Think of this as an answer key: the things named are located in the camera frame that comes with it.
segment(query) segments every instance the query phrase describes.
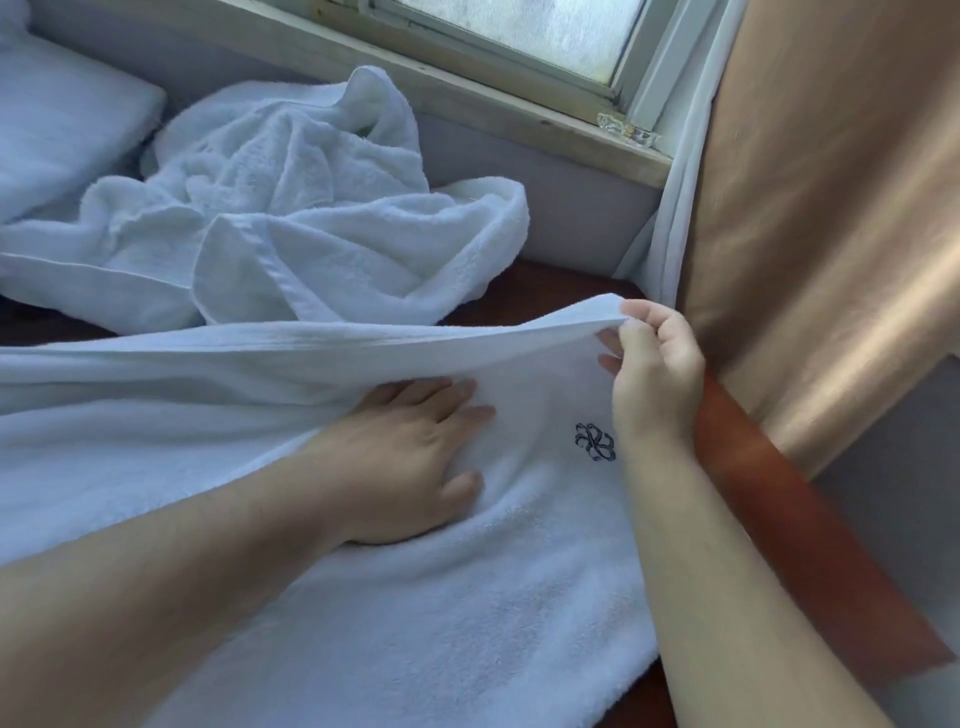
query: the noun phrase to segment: person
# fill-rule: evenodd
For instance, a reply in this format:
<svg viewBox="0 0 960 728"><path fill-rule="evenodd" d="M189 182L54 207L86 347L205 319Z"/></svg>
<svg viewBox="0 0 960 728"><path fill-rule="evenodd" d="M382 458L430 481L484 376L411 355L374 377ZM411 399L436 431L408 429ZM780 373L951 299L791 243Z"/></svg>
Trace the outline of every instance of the person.
<svg viewBox="0 0 960 728"><path fill-rule="evenodd" d="M890 726L754 548L693 452L704 358L683 316L627 301L601 340L636 546L682 728ZM0 570L0 724L136 725L245 619L348 541L463 517L444 481L493 418L475 385L388 384L301 451Z"/></svg>

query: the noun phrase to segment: white fabric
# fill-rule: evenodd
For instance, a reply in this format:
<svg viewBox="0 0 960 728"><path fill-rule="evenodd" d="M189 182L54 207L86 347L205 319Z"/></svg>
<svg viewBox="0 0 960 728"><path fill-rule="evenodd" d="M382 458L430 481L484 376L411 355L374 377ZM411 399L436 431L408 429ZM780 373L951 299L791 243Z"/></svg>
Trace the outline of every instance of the white fabric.
<svg viewBox="0 0 960 728"><path fill-rule="evenodd" d="M747 0L728 0L693 93L679 148L673 157L660 198L660 208L654 213L652 237L650 229L644 226L624 254L615 274L616 278L632 280L652 301L669 306L677 305L686 238L693 216L700 160L707 142L713 98L723 78L746 8Z"/></svg>
<svg viewBox="0 0 960 728"><path fill-rule="evenodd" d="M174 119L145 167L145 182L96 182L76 222L0 228L0 293L119 333L433 324L482 294L529 222L517 182L430 192L413 112L374 68L226 88Z"/></svg>
<svg viewBox="0 0 960 728"><path fill-rule="evenodd" d="M618 304L512 328L237 324L0 350L0 562L262 467L375 383L475 376L498 417L452 470L485 474L470 517L322 559L149 725L592 726L656 656L603 438L592 334Z"/></svg>
<svg viewBox="0 0 960 728"><path fill-rule="evenodd" d="M106 174L159 123L165 95L26 34L14 27L25 22L25 6L0 2L0 12L9 13L0 20L2 225Z"/></svg>

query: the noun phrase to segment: black embroidered logo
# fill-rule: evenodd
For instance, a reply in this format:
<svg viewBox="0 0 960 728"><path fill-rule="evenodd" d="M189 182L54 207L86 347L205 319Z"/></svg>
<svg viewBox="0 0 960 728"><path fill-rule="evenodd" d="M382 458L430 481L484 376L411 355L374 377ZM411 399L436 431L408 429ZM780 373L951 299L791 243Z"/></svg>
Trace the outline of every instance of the black embroidered logo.
<svg viewBox="0 0 960 728"><path fill-rule="evenodd" d="M577 447L587 451L593 460L616 460L616 452L613 451L613 437L608 435L597 425L577 425L577 436L573 439Z"/></svg>

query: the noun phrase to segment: window pane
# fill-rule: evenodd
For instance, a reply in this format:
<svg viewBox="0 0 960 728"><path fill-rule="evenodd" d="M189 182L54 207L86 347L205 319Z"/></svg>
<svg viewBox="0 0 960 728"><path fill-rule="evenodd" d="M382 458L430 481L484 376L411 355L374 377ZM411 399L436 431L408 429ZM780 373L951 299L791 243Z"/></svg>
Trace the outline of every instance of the window pane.
<svg viewBox="0 0 960 728"><path fill-rule="evenodd" d="M398 0L408 8L608 84L643 0Z"/></svg>

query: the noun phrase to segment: brown curtain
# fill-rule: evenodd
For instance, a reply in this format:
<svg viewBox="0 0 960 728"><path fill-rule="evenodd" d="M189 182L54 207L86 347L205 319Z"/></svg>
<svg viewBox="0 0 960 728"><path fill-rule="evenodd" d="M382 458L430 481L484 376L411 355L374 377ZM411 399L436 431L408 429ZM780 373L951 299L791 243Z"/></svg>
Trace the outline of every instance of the brown curtain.
<svg viewBox="0 0 960 728"><path fill-rule="evenodd" d="M960 2L751 0L720 85L681 308L815 473L960 334Z"/></svg>

